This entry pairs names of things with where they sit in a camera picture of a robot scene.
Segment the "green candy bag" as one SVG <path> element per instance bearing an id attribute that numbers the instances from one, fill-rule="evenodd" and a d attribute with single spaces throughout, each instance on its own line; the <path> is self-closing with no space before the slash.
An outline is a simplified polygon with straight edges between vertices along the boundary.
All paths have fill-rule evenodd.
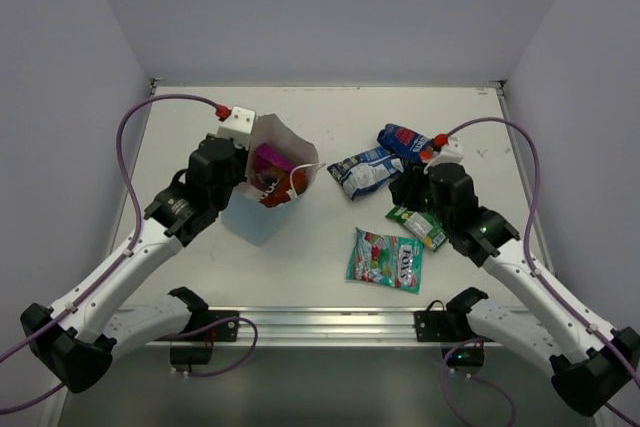
<path id="1" fill-rule="evenodd" d="M 406 207 L 394 206 L 385 218 L 401 225 L 431 252 L 438 251 L 447 242 L 443 228 L 426 212 L 415 212 Z"/>

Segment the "purple snack bag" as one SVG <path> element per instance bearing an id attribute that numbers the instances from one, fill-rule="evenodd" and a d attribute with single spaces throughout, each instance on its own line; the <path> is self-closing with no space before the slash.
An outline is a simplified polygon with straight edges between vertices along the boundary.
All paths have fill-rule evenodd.
<path id="1" fill-rule="evenodd" d="M 285 174 L 293 170 L 293 163 L 268 143 L 259 145 L 253 154 L 250 184 L 264 193 Z"/>

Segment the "navy sweet chilli crisp bag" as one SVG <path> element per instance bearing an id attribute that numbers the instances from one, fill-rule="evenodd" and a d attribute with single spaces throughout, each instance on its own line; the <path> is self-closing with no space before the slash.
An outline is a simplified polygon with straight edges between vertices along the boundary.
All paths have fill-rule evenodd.
<path id="1" fill-rule="evenodd" d="M 387 123 L 379 131 L 377 141 L 407 162 L 428 163 L 433 158 L 431 138 L 397 124 Z"/>

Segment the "light blue paper bag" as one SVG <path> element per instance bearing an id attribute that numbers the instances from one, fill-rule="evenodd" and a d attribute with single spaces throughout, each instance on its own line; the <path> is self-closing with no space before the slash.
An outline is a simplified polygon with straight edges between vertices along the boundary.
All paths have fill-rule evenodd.
<path id="1" fill-rule="evenodd" d="M 323 166 L 314 144 L 294 133 L 277 115 L 258 117 L 246 181 L 234 189 L 222 224 L 255 246 L 263 244 L 293 216 Z"/>

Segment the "red Doritos bag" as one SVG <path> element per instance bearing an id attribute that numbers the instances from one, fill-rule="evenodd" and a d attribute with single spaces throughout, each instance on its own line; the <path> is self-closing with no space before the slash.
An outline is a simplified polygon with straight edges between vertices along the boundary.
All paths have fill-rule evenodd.
<path id="1" fill-rule="evenodd" d="M 285 174 L 276 183 L 269 186 L 261 195 L 259 202 L 267 208 L 274 208 L 295 200 L 306 191 L 307 186 L 306 172 L 297 170 Z"/>

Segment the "blue white snack bag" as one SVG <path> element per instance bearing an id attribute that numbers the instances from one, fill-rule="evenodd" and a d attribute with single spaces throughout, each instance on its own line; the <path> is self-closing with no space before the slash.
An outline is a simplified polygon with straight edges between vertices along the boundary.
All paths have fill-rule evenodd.
<path id="1" fill-rule="evenodd" d="M 327 171 L 347 198 L 354 201 L 397 178 L 404 172 L 404 165 L 391 151 L 376 147 L 330 164 Z"/>

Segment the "teal Fox's candy bag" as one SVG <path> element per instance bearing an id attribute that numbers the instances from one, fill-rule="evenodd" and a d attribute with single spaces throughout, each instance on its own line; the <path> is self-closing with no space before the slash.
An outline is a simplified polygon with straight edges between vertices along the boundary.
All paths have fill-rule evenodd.
<path id="1" fill-rule="evenodd" d="M 346 279 L 418 294 L 423 253 L 424 245 L 416 239 L 356 228 Z"/>

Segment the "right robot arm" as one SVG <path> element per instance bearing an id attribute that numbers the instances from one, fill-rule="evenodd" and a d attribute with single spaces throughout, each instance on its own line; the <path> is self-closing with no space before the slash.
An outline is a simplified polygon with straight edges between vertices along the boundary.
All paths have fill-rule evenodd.
<path id="1" fill-rule="evenodd" d="M 433 216 L 459 254 L 498 280 L 540 322 L 538 330 L 488 336 L 523 357 L 540 358 L 567 406 L 592 417 L 639 378 L 638 333 L 598 316 L 535 260 L 517 229 L 480 204 L 463 166 L 412 166 L 389 189 L 395 205 Z"/>

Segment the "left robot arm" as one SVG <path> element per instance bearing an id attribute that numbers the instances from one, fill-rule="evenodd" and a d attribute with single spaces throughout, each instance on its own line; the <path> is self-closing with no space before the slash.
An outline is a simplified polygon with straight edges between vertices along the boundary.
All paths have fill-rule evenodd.
<path id="1" fill-rule="evenodd" d="M 247 148 L 208 136 L 145 209 L 139 226 L 83 282 L 50 306 L 33 303 L 21 314 L 31 352 L 70 392 L 89 389 L 115 359 L 148 342 L 205 333 L 208 305 L 186 287 L 149 307 L 119 309 L 216 221 L 244 181 L 247 159 Z"/>

